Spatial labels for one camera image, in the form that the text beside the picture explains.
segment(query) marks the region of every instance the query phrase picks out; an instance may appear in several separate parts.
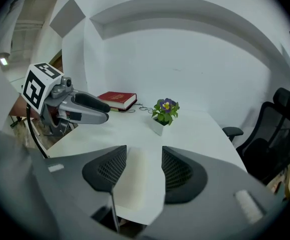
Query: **black and white marker cube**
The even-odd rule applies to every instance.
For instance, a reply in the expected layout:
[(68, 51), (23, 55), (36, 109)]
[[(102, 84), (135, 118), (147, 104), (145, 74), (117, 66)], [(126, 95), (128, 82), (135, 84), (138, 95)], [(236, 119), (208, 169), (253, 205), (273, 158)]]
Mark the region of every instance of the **black and white marker cube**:
[(61, 83), (63, 73), (47, 63), (31, 64), (28, 68), (22, 96), (41, 114), (44, 100), (55, 85)]

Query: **curved white wall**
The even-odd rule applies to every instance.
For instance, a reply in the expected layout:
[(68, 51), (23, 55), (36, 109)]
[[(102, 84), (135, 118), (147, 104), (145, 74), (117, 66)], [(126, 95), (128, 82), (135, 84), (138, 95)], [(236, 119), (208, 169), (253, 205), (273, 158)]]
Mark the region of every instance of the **curved white wall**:
[[(67, 0), (59, 1), (56, 6)], [(131, 0), (74, 1), (86, 18), (63, 38), (63, 63), (78, 89), (136, 92), (146, 106), (170, 97), (182, 109), (206, 110), (221, 126), (238, 127), (253, 126), (277, 88), (290, 89), (290, 21), (275, 0), (200, 0), (244, 19), (234, 30), (168, 16), (131, 20), (120, 29), (110, 22), (104, 30), (107, 22), (97, 16)], [(116, 32), (103, 38), (110, 28)], [(246, 28), (257, 42), (245, 38)]]

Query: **black office chair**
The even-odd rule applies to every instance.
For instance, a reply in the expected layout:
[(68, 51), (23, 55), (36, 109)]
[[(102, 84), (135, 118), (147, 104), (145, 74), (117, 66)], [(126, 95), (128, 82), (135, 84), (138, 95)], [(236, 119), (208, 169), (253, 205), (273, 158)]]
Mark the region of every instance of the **black office chair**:
[[(231, 140), (238, 128), (223, 129)], [(268, 184), (290, 164), (290, 91), (279, 88), (261, 106), (256, 126), (237, 149), (249, 174)]]

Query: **red book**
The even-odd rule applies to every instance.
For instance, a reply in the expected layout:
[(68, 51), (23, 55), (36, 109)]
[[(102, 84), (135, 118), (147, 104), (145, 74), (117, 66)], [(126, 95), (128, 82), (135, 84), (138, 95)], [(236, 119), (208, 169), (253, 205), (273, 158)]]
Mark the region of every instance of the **red book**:
[(104, 103), (117, 110), (128, 110), (137, 101), (135, 93), (109, 91), (98, 96)]

